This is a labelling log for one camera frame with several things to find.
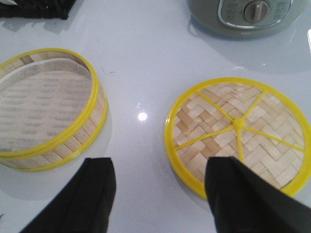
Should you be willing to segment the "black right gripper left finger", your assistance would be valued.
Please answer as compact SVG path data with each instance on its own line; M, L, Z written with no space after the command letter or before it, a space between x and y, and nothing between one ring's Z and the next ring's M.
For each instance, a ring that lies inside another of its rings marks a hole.
M105 233L116 193L110 158L86 158L23 233Z

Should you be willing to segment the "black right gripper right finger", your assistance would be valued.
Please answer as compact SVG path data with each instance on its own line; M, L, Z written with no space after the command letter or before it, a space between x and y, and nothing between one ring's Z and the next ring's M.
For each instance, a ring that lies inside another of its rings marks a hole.
M219 233L309 233L311 209L234 157L207 161L205 191Z

